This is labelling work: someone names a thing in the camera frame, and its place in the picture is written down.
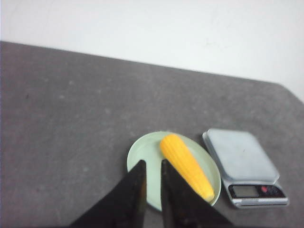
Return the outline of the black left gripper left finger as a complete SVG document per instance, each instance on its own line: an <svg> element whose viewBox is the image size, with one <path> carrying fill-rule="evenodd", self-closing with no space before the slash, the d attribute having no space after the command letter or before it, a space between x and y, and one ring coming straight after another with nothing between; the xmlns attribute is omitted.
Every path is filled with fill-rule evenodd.
<svg viewBox="0 0 304 228"><path fill-rule="evenodd" d="M70 228L142 228L146 209L146 162L140 160Z"/></svg>

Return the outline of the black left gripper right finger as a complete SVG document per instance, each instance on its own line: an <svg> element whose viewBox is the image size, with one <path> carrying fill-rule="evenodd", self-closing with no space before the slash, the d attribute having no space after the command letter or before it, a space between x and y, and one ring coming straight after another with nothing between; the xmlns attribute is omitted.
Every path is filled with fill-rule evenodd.
<svg viewBox="0 0 304 228"><path fill-rule="evenodd" d="M167 160L161 163L161 209L165 228L234 227L201 198Z"/></svg>

